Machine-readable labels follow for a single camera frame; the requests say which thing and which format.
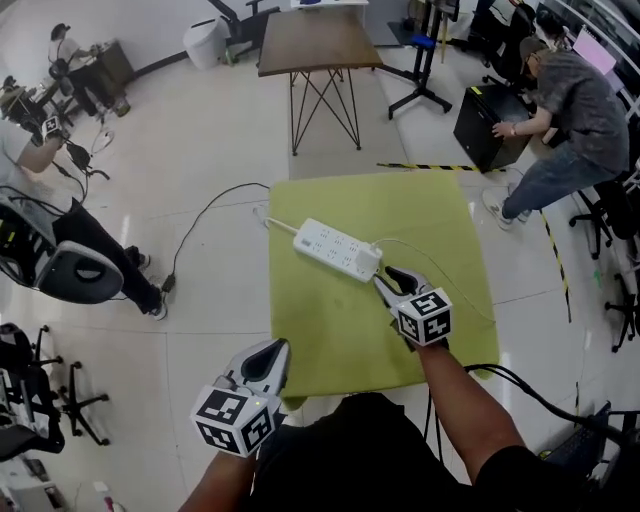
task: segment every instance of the white power strip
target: white power strip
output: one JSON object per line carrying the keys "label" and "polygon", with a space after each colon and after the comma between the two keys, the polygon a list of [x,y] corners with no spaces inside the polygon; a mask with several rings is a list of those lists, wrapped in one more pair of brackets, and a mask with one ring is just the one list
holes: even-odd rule
{"label": "white power strip", "polygon": [[293,239],[293,247],[335,270],[368,282],[377,272],[382,251],[314,219],[307,219]]}

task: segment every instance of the white trash bin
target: white trash bin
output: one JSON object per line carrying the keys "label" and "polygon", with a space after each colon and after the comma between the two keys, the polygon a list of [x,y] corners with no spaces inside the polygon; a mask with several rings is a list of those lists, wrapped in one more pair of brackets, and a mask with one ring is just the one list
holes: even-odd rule
{"label": "white trash bin", "polygon": [[194,65],[201,70],[219,64],[224,57],[225,40],[219,18],[189,27],[182,42]]}

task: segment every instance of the tripod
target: tripod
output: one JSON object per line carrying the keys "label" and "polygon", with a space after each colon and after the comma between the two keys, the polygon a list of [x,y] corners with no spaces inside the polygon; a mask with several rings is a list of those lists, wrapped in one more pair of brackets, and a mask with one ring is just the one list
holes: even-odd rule
{"label": "tripod", "polygon": [[[429,75],[431,74],[431,63],[433,62],[433,54],[436,51],[436,41],[438,40],[438,31],[440,30],[440,23],[442,21],[443,15],[442,11],[438,9],[437,6],[433,6],[430,2],[427,1],[425,3],[425,12],[424,17],[422,18],[422,24],[420,25],[420,34],[424,35],[427,33],[432,10],[434,11],[434,18],[431,25],[429,38],[426,40],[424,38],[418,38],[416,40],[414,36],[414,42],[417,44],[418,51],[416,53],[416,61],[413,67],[413,72],[397,69],[391,66],[387,66],[386,64],[380,66],[380,69],[384,69],[388,73],[392,73],[401,78],[411,80],[416,84],[416,88],[411,94],[405,96],[399,101],[396,101],[389,107],[390,120],[393,119],[393,113],[396,110],[398,110],[400,107],[403,107],[407,103],[411,103],[413,100],[421,96],[429,98],[431,101],[435,101],[443,108],[445,114],[449,112],[449,110],[451,110],[451,103],[436,95],[436,93],[434,93],[432,90],[427,89],[427,80],[429,80]],[[420,66],[422,65],[422,56],[425,50],[427,54],[424,61],[424,67],[422,68],[422,72],[420,72]]]}

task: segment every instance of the green tablecloth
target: green tablecloth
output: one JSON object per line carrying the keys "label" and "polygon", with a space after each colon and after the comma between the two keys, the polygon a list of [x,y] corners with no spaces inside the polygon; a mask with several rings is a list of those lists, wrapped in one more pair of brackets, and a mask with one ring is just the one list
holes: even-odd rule
{"label": "green tablecloth", "polygon": [[[482,253],[453,173],[371,174],[279,183],[270,216],[298,227],[308,217],[360,240],[397,238],[426,252],[485,315],[493,316]],[[384,243],[383,264],[424,274],[453,306],[452,353],[462,364],[497,363],[495,323],[480,316],[424,255]],[[390,327],[372,282],[360,283],[269,232],[271,329],[292,359],[284,398],[394,388],[424,381],[415,353]]]}

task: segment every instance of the yellow and black striped tape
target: yellow and black striped tape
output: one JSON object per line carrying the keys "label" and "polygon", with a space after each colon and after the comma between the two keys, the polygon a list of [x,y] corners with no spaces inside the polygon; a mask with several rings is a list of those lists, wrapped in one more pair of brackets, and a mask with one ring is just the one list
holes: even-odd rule
{"label": "yellow and black striped tape", "polygon": [[[424,165],[424,164],[385,164],[378,163],[378,167],[391,167],[392,169],[427,169],[432,171],[476,171],[479,167],[471,165]],[[491,172],[504,172],[504,169],[492,169]]]}
{"label": "yellow and black striped tape", "polygon": [[562,266],[562,259],[560,258],[560,253],[558,252],[558,247],[556,246],[556,241],[553,238],[553,234],[551,233],[551,226],[547,222],[547,218],[540,211],[540,215],[542,215],[542,221],[544,222],[544,227],[547,230],[547,235],[549,235],[549,240],[551,241],[551,247],[553,248],[553,253],[556,255],[556,261],[558,262],[558,267],[560,268],[560,277],[562,277],[562,286],[564,287],[564,300],[567,303],[567,314],[569,315],[569,323],[571,323],[571,305],[569,304],[569,281],[567,281],[567,275],[564,272],[564,267]]}

